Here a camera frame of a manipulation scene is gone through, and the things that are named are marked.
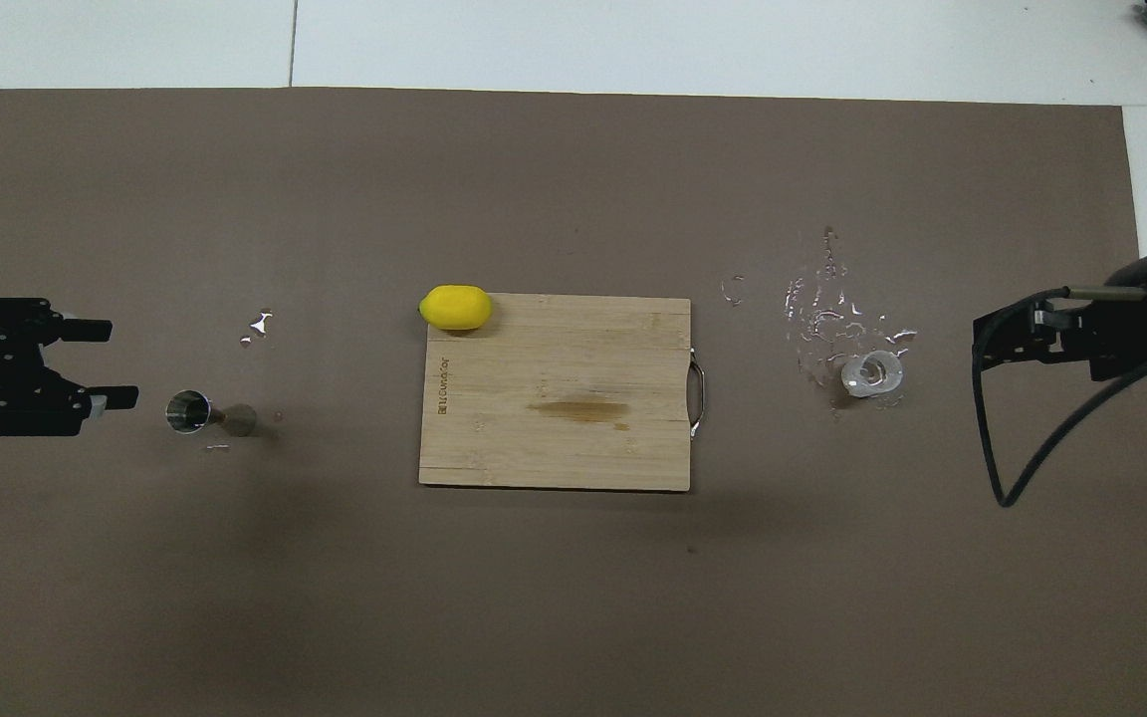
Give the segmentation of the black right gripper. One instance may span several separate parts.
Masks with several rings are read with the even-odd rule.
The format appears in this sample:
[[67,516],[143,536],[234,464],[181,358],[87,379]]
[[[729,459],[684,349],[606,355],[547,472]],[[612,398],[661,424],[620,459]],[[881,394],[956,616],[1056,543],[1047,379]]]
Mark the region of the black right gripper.
[[[1124,265],[1103,281],[1106,287],[1147,290],[1147,257]],[[1147,361],[1147,298],[1132,303],[1095,301],[1093,330],[1098,351],[1089,359],[1095,381],[1119,377]],[[1038,358],[1087,358],[1084,307],[1055,301],[1022,299],[972,322],[972,367],[997,367]]]

